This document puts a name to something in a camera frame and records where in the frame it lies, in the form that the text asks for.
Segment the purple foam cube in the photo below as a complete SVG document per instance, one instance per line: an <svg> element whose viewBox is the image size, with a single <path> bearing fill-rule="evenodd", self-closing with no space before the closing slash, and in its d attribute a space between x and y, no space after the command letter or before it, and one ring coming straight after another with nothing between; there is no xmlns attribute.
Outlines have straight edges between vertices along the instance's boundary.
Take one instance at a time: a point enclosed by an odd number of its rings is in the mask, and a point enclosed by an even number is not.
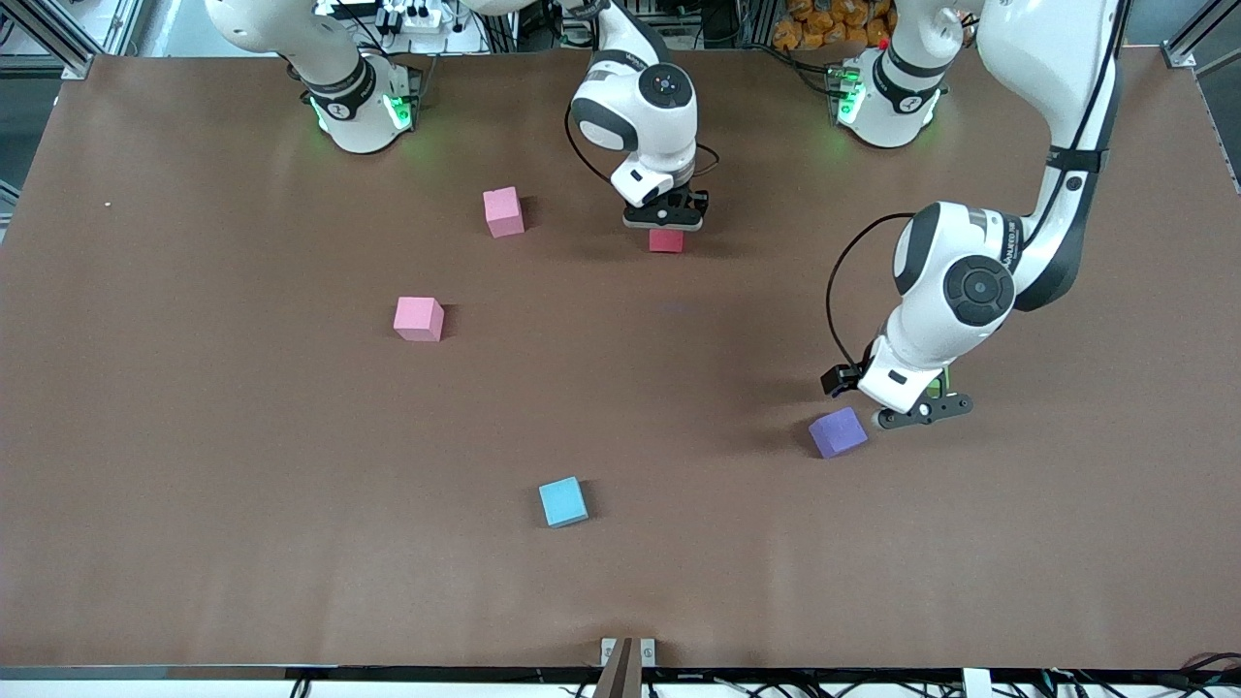
<svg viewBox="0 0 1241 698"><path fill-rule="evenodd" d="M846 455L869 441L866 428L853 407L843 407L810 424L812 443L824 460Z"/></svg>

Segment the pink foam cube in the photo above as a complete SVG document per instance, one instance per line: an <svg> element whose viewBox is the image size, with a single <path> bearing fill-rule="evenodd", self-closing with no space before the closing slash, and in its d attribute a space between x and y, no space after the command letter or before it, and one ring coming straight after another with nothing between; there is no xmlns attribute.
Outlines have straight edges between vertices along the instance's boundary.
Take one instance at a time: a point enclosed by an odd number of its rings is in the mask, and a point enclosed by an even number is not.
<svg viewBox="0 0 1241 698"><path fill-rule="evenodd" d="M493 238L506 238L526 230L522 199L516 188L500 188L483 193L485 224Z"/></svg>
<svg viewBox="0 0 1241 698"><path fill-rule="evenodd" d="M446 309L431 297L400 297L392 330L406 342L438 343L443 335Z"/></svg>

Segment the black equipment rack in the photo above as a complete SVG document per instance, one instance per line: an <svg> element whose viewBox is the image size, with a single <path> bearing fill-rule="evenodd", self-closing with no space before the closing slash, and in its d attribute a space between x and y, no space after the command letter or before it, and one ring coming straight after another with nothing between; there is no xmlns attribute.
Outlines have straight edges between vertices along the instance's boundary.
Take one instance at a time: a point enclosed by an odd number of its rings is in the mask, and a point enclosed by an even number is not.
<svg viewBox="0 0 1241 698"><path fill-rule="evenodd" d="M673 51L741 48L762 43L776 21L776 0L620 0ZM571 17L553 0L539 0L509 19L516 51L594 48L594 22Z"/></svg>

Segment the bag of orange items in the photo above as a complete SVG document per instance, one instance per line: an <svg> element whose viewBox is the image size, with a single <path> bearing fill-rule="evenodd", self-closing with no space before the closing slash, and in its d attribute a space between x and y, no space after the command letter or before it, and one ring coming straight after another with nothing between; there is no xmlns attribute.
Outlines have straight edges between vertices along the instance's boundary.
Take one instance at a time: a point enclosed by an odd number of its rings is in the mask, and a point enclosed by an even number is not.
<svg viewBox="0 0 1241 698"><path fill-rule="evenodd" d="M769 45L779 51L833 43L885 48L897 22L894 0L783 0Z"/></svg>

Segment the light blue foam cube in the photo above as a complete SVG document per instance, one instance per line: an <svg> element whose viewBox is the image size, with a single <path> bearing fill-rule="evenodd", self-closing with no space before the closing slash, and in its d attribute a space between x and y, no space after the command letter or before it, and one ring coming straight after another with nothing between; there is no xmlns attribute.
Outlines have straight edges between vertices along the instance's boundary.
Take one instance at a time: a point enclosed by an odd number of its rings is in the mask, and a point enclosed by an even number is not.
<svg viewBox="0 0 1241 698"><path fill-rule="evenodd" d="M568 527L589 519L585 491L576 477L540 486L539 498L546 527Z"/></svg>

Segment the white power strip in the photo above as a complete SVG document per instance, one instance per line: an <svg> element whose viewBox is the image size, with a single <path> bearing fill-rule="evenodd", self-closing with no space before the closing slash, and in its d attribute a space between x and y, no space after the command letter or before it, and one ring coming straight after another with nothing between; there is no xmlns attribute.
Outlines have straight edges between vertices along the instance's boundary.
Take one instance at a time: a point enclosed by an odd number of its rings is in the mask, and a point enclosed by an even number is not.
<svg viewBox="0 0 1241 698"><path fill-rule="evenodd" d="M454 22L442 0L377 0L377 26L388 34L438 34Z"/></svg>

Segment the brown table cover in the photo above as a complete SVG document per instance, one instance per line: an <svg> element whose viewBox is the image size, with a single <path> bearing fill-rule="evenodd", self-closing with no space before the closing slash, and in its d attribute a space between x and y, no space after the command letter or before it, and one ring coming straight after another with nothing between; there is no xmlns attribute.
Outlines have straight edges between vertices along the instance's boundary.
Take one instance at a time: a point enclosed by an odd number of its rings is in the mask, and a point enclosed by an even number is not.
<svg viewBox="0 0 1241 698"><path fill-rule="evenodd" d="M974 53L862 147L766 53L683 53L702 233L652 255L563 138L580 51L443 60L333 145L279 60L103 56L0 243L0 664L1176 668L1241 652L1241 196L1123 53L1069 296L975 409L824 460L823 296L886 212L1028 212L1049 137ZM483 193L526 230L493 238ZM438 343L392 330L446 309ZM589 519L546 527L576 477Z"/></svg>

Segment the small metal bracket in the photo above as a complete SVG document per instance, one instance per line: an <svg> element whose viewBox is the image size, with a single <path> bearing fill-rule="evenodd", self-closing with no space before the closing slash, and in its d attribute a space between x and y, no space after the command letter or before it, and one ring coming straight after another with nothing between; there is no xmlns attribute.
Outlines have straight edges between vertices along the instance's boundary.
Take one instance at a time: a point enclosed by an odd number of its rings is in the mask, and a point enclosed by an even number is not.
<svg viewBox="0 0 1241 698"><path fill-rule="evenodd" d="M608 659L611 658L611 655L613 653L613 650L616 650L617 645L620 645L620 638L604 637L604 638L601 640L601 645L599 645L601 652L599 652L599 662L598 662L599 667L603 667L608 662ZM644 668L652 668L652 667L656 666L656 641L655 641L655 638L630 638L629 645L630 645L632 655L638 655L638 657L640 658L640 664Z"/></svg>

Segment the brown tapered post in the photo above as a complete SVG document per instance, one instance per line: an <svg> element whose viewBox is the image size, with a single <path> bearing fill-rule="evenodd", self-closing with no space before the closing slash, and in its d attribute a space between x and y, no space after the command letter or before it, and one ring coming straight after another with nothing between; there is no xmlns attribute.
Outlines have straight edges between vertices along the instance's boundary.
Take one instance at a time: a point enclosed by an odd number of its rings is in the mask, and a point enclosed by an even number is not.
<svg viewBox="0 0 1241 698"><path fill-rule="evenodd" d="M599 679L589 698L644 698L644 646L642 638L603 638Z"/></svg>

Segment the aluminium frame profile with bracket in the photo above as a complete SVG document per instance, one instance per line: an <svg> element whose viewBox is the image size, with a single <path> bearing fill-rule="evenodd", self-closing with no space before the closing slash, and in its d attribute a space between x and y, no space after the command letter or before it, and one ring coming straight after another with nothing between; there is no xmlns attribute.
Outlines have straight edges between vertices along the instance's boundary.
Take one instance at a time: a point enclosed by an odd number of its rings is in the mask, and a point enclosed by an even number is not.
<svg viewBox="0 0 1241 698"><path fill-rule="evenodd" d="M1162 41L1162 58L1167 67L1198 68L1193 50L1204 43L1210 34L1222 27L1235 12L1241 12L1241 0L1204 0L1181 27Z"/></svg>
<svg viewBox="0 0 1241 698"><path fill-rule="evenodd" d="M46 53L0 52L0 76L84 79L97 53L105 52L56 0L0 0L0 12Z"/></svg>

